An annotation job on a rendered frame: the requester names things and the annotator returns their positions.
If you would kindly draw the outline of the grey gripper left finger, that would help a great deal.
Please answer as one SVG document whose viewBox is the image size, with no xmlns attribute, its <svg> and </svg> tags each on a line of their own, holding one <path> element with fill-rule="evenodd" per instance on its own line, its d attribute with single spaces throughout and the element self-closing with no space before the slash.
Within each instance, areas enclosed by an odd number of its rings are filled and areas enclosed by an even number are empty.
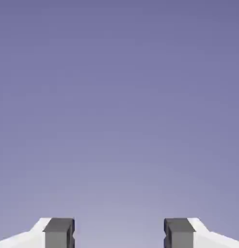
<svg viewBox="0 0 239 248">
<path fill-rule="evenodd" d="M 75 220 L 42 217 L 27 232 L 0 240 L 0 248 L 75 248 Z"/>
</svg>

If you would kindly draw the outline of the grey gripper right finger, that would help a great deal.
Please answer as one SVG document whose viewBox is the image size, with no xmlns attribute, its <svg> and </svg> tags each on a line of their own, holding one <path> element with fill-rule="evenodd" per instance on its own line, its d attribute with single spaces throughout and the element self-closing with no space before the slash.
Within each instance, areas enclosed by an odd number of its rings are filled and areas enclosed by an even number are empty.
<svg viewBox="0 0 239 248">
<path fill-rule="evenodd" d="M 239 241 L 211 232 L 197 217 L 165 218 L 163 248 L 239 248 Z"/>
</svg>

